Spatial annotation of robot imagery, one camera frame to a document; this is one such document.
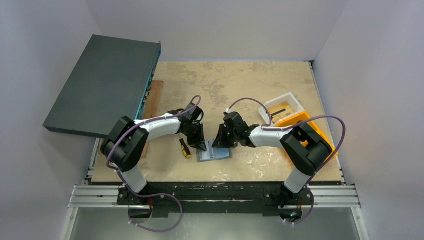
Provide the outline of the grey leather card holder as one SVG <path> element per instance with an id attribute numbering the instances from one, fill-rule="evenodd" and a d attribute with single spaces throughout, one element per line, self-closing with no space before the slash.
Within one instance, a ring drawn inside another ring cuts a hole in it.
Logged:
<path id="1" fill-rule="evenodd" d="M 213 147 L 213 140 L 206 140 L 206 150 L 197 151 L 197 161 L 199 163 L 218 161 L 232 158 L 230 148 L 216 148 Z"/>

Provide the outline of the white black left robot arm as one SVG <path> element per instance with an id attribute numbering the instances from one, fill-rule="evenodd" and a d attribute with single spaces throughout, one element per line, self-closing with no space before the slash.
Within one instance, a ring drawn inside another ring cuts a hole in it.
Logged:
<path id="1" fill-rule="evenodd" d="M 190 147 L 205 151 L 203 116 L 203 110 L 190 103 L 185 109 L 169 111 L 160 117 L 145 120 L 122 117 L 103 141 L 100 151 L 106 157 L 107 167 L 116 171 L 123 183 L 139 194 L 148 185 L 138 166 L 145 145 L 163 136 L 183 134 Z"/>

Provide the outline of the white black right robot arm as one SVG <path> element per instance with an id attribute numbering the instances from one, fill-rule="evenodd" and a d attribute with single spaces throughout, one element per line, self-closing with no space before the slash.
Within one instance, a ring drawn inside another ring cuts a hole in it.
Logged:
<path id="1" fill-rule="evenodd" d="M 294 168 L 282 189 L 294 195 L 308 184 L 309 179 L 333 152 L 331 145 L 307 123 L 290 126 L 288 130 L 248 125 L 238 112 L 226 113 L 223 121 L 212 146 L 230 149 L 240 144 L 249 148 L 284 149 Z"/>

